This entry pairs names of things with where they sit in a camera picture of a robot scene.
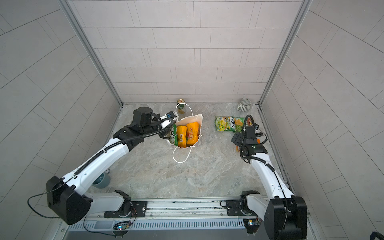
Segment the green colourful snack bag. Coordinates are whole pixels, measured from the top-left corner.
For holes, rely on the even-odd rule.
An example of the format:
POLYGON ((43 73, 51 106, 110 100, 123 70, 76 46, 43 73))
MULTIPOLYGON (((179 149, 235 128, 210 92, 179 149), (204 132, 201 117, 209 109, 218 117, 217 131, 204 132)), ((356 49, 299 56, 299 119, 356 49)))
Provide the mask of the green colourful snack bag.
POLYGON ((235 132, 236 124, 234 117, 215 117, 215 127, 218 132, 235 132))

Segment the white printed paper bag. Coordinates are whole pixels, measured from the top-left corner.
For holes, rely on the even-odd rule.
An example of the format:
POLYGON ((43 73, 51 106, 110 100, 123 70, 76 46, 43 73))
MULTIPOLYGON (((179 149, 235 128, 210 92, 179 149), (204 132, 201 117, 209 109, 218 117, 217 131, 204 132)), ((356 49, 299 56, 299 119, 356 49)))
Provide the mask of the white printed paper bag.
POLYGON ((201 127, 203 123, 203 115, 194 115, 192 108, 184 102, 178 102, 175 110, 176 122, 174 124, 171 124, 171 131, 170 133, 166 134, 166 140, 171 146, 174 147, 172 153, 173 160, 178 164, 182 164, 189 158, 192 149, 199 144, 199 140, 202 136, 201 127), (189 108, 191 115, 179 119, 179 106, 184 107, 184 109, 189 108), (178 161, 175 158, 176 150, 189 150, 189 152, 184 160, 178 161))

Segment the green chip snack bag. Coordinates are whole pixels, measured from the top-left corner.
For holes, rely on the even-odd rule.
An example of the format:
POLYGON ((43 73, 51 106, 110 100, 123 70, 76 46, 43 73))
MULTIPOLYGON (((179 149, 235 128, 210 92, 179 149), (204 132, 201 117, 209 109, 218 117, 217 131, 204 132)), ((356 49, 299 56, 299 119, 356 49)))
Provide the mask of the green chip snack bag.
POLYGON ((241 118, 241 117, 234 117, 235 120, 235 127, 237 132, 241 132, 244 126, 244 122, 246 122, 246 126, 252 126, 253 122, 250 118, 241 118))

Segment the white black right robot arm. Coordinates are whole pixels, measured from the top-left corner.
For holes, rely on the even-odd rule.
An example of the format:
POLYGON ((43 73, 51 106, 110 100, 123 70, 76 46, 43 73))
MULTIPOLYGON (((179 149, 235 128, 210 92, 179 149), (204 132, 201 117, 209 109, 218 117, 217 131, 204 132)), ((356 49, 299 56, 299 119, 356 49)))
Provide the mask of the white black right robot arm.
POLYGON ((258 142, 255 127, 243 127, 232 142, 240 147, 241 159, 250 164, 259 175, 266 190, 264 198, 257 191, 244 191, 240 209, 245 215, 257 216, 257 223, 247 223, 248 232, 260 240, 304 240, 307 237, 307 204, 286 186, 270 160, 263 143, 258 142))

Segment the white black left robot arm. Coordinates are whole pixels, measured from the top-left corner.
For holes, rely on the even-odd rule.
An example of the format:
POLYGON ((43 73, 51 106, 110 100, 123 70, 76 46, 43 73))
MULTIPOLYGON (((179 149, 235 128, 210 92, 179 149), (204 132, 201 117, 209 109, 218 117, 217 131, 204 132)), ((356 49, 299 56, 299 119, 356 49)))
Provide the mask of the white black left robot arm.
POLYGON ((86 192, 112 164, 145 138, 155 135, 165 138, 176 119, 173 111, 161 116, 149 107, 134 110, 131 124, 118 130, 96 154, 62 178, 54 176, 47 181, 48 207, 68 225, 93 213, 106 212, 114 217, 131 214, 131 198, 122 191, 96 195, 86 195, 86 192))

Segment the yellow orange snack bag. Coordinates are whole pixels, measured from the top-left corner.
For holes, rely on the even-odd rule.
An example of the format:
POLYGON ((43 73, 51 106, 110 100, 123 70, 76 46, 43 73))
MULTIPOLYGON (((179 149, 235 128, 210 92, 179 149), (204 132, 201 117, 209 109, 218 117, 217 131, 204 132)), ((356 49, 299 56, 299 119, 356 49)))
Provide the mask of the yellow orange snack bag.
POLYGON ((199 140, 200 124, 189 123, 186 126, 177 126, 178 147, 187 148, 194 146, 199 140))

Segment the narrow green snack packet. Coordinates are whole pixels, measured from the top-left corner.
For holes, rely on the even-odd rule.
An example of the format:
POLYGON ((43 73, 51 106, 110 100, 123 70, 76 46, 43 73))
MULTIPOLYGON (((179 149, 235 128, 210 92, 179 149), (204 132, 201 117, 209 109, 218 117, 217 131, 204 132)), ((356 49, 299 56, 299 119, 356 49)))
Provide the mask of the narrow green snack packet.
POLYGON ((177 135, 177 126, 173 125, 171 129, 171 140, 170 143, 178 146, 178 135, 177 135))

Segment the green gold drink can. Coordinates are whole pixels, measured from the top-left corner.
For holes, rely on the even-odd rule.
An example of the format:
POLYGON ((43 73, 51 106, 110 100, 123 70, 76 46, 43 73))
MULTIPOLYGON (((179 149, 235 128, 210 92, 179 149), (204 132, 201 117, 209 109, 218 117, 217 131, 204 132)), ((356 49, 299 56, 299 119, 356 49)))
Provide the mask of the green gold drink can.
POLYGON ((178 114, 184 114, 185 113, 185 100, 184 99, 178 99, 177 100, 177 106, 176 106, 178 114))

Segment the teal ceramic cup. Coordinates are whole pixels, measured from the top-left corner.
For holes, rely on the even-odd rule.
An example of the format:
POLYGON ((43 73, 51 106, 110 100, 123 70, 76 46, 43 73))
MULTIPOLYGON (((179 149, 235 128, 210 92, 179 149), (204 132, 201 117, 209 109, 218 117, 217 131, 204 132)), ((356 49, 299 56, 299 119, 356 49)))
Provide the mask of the teal ceramic cup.
POLYGON ((106 188, 110 182, 111 177, 109 176, 110 169, 106 169, 92 184, 93 187, 97 189, 104 189, 106 188))

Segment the controller circuit board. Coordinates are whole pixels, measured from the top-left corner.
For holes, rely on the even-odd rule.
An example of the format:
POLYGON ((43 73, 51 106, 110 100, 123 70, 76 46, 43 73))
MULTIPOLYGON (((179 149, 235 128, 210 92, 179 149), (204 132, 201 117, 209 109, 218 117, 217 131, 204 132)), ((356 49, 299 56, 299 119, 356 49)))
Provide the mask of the controller circuit board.
POLYGON ((127 231, 132 225, 131 221, 118 222, 113 226, 114 231, 127 231))
POLYGON ((251 235, 255 234, 260 227, 257 219, 243 219, 243 223, 247 233, 251 235))

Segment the left controller circuit board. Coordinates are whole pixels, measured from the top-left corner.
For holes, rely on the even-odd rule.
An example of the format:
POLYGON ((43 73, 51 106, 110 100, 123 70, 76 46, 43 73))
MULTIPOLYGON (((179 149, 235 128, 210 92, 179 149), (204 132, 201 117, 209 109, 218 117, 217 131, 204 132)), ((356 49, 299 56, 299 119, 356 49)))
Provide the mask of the left controller circuit board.
POLYGON ((131 221, 118 222, 113 226, 114 231, 127 231, 132 225, 131 221))

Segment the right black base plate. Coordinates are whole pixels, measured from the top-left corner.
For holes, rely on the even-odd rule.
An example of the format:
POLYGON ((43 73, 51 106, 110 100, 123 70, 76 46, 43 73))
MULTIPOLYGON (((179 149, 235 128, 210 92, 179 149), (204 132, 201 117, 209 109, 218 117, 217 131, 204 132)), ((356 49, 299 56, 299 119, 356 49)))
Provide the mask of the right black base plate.
POLYGON ((257 214, 251 210, 246 210, 240 200, 224 200, 220 203, 221 207, 226 209, 227 215, 233 216, 257 216, 257 214))

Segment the aluminium mounting rail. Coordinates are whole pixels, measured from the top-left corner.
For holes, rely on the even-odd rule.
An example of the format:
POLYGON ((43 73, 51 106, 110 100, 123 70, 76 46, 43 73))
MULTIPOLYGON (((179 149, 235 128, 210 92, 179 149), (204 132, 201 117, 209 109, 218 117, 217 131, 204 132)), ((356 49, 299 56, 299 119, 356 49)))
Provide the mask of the aluminium mounting rail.
MULTIPOLYGON (((284 219, 290 217, 301 220, 307 215, 307 205, 302 197, 291 196, 289 198, 273 198, 265 200, 255 191, 243 192, 239 198, 246 210, 251 210, 263 219, 268 214, 276 214, 284 219)), ((112 195, 101 194, 88 198, 86 196, 73 195, 62 197, 57 203, 50 203, 50 208, 68 225, 73 225, 89 214, 117 211, 124 202, 132 199, 123 192, 115 192, 112 195)), ((195 211, 213 210, 222 208, 218 200, 162 200, 159 203, 148 202, 147 210, 161 211, 195 211)))

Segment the aluminium corner post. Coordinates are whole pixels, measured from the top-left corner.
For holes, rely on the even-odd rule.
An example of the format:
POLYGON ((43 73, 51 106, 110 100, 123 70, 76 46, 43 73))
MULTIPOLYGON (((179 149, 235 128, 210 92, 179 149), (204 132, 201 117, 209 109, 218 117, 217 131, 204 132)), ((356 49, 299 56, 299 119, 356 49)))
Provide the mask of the aluminium corner post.
POLYGON ((124 103, 122 102, 121 98, 119 97, 116 89, 114 88, 111 79, 109 78, 107 72, 105 71, 104 67, 102 66, 102 63, 100 59, 98 58, 94 48, 91 46, 90 41, 88 40, 83 28, 80 25, 80 22, 77 20, 74 12, 72 11, 69 2, 65 0, 58 0, 58 3, 63 10, 65 16, 67 17, 69 23, 71 24, 73 30, 77 34, 81 44, 87 51, 91 61, 95 65, 96 69, 98 70, 99 74, 101 75, 102 79, 105 81, 105 83, 108 85, 109 89, 111 90, 113 96, 117 100, 118 104, 120 105, 120 108, 123 107, 124 103))
POLYGON ((270 91, 270 89, 272 87, 272 84, 273 84, 273 82, 274 82, 274 80, 275 80, 275 78, 276 78, 276 76, 277 76, 277 74, 278 74, 278 72, 279 72, 279 70, 280 70, 280 68, 281 68, 281 66, 282 66, 282 64, 283 64, 287 54, 288 54, 288 52, 289 52, 289 49, 290 49, 291 45, 293 44, 293 41, 294 41, 294 39, 295 39, 299 29, 300 29, 300 26, 301 26, 301 24, 302 24, 302 22, 303 22, 303 20, 304 20, 304 18, 306 16, 308 10, 309 10, 309 7, 310 7, 311 3, 312 3, 312 1, 310 1, 310 0, 304 0, 301 3, 299 11, 297 13, 297 16, 296 16, 296 18, 295 18, 295 20, 293 22, 293 25, 292 25, 292 27, 291 27, 291 29, 289 31, 287 39, 286 39, 286 41, 285 41, 285 43, 283 45, 283 48, 282 48, 282 50, 280 52, 280 55, 279 55, 279 57, 277 59, 277 62, 275 64, 275 66, 274 66, 274 68, 272 70, 272 73, 270 75, 270 78, 269 78, 269 80, 267 82, 266 88, 263 91, 261 99, 260 99, 260 101, 258 103, 259 106, 261 106, 266 101, 267 95, 268 95, 268 93, 269 93, 269 91, 270 91))

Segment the right aluminium corner post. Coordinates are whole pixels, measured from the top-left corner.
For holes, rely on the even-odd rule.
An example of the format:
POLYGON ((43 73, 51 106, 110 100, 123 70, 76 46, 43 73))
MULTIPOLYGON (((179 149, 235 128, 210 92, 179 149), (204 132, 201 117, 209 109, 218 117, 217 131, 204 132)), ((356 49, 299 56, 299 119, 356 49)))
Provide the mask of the right aluminium corner post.
POLYGON ((297 13, 297 16, 296 16, 296 18, 295 18, 295 20, 293 22, 293 25, 292 25, 292 27, 291 27, 291 29, 289 31, 287 39, 286 39, 286 41, 285 41, 285 43, 283 45, 283 48, 282 48, 282 50, 280 52, 280 55, 279 55, 279 57, 277 59, 277 62, 275 64, 275 66, 274 66, 274 68, 272 70, 272 73, 270 75, 270 78, 269 78, 269 80, 267 82, 266 88, 263 91, 261 99, 260 99, 260 101, 258 103, 259 106, 261 106, 266 101, 267 95, 268 95, 268 93, 269 93, 269 91, 270 91, 270 89, 272 87, 272 84, 273 84, 273 82, 274 82, 274 80, 275 80, 275 78, 276 78, 276 76, 277 76, 277 74, 278 74, 278 72, 279 72, 279 70, 280 70, 280 68, 281 68, 281 66, 282 66, 282 64, 283 64, 287 54, 288 54, 288 52, 289 52, 289 49, 290 49, 291 45, 293 44, 293 41, 294 41, 294 39, 295 39, 299 29, 300 29, 300 26, 301 26, 301 24, 302 24, 302 22, 303 22, 303 20, 304 20, 304 18, 306 16, 308 10, 309 10, 309 7, 310 7, 311 3, 312 3, 312 1, 310 1, 310 0, 304 0, 301 3, 299 11, 297 13))

